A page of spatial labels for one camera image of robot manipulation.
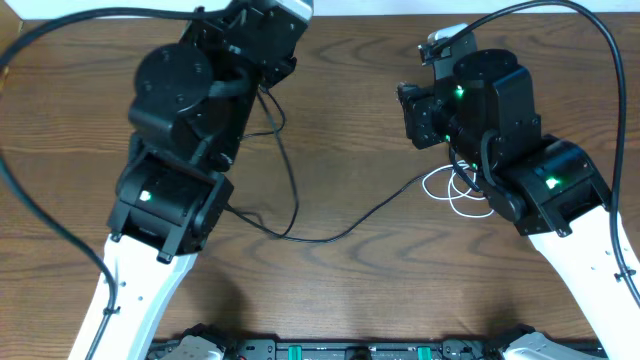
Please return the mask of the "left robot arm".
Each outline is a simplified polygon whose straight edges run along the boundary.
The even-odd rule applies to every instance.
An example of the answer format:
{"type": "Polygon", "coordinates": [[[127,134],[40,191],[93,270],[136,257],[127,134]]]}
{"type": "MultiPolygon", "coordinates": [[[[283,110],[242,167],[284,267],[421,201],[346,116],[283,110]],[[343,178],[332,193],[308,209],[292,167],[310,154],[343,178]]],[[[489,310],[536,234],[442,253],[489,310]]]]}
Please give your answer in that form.
{"type": "Polygon", "coordinates": [[[74,359],[141,359],[220,218],[260,89],[296,66],[309,1],[232,1],[198,8],[176,43],[134,77],[128,160],[107,225],[106,272],[71,350],[74,359]]]}

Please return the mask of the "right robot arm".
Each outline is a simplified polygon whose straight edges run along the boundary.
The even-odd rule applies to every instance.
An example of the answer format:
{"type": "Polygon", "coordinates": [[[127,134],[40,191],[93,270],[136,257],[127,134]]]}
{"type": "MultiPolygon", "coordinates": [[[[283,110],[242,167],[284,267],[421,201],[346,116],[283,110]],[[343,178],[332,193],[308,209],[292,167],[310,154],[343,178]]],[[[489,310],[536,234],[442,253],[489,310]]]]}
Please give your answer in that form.
{"type": "Polygon", "coordinates": [[[613,193],[578,145],[544,135],[529,71],[500,49],[437,61],[430,87],[397,87],[407,136],[440,143],[476,175],[470,187],[556,270],[610,359],[639,356],[639,306],[618,263],[638,264],[613,193]]]}

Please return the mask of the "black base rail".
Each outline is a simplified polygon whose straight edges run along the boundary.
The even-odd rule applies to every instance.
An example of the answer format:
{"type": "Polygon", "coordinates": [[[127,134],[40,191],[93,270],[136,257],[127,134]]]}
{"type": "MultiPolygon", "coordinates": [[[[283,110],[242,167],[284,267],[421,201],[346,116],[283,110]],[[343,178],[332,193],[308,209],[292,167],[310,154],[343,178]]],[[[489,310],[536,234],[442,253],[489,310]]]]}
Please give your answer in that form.
{"type": "Polygon", "coordinates": [[[518,325],[492,340],[449,337],[416,341],[283,340],[276,336],[233,338],[199,324],[175,339],[152,342],[147,359],[228,360],[428,360],[605,359],[597,341],[553,342],[533,327],[518,325]]]}

